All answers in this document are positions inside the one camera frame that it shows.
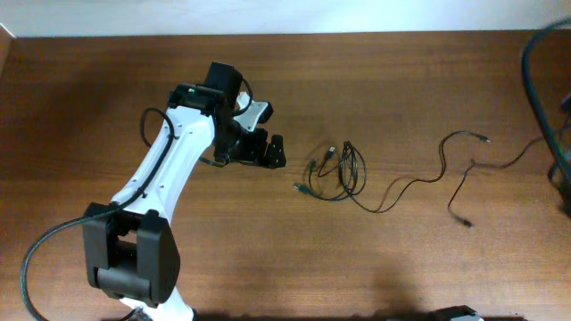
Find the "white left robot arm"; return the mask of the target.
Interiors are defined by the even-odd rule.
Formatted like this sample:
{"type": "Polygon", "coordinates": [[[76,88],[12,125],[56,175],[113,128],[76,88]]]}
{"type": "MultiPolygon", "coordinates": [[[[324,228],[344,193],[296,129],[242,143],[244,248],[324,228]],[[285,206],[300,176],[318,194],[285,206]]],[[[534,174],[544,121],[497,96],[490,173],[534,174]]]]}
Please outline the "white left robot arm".
{"type": "Polygon", "coordinates": [[[90,204],[82,225],[89,284],[130,307],[128,320],[193,320],[176,283],[180,256],[171,230],[178,198],[203,152],[211,165],[286,165],[282,136],[261,128],[273,113],[256,102],[232,65],[211,64],[201,85],[180,84],[136,173],[109,204],[90,204]]]}

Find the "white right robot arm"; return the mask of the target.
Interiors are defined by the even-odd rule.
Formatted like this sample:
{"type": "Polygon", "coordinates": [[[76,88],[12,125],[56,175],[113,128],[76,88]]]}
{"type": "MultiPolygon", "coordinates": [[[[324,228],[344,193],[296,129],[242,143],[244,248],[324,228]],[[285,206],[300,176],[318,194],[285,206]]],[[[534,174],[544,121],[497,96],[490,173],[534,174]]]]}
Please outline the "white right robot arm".
{"type": "Polygon", "coordinates": [[[428,314],[429,321],[484,321],[484,319],[467,305],[437,309],[428,314]]]}

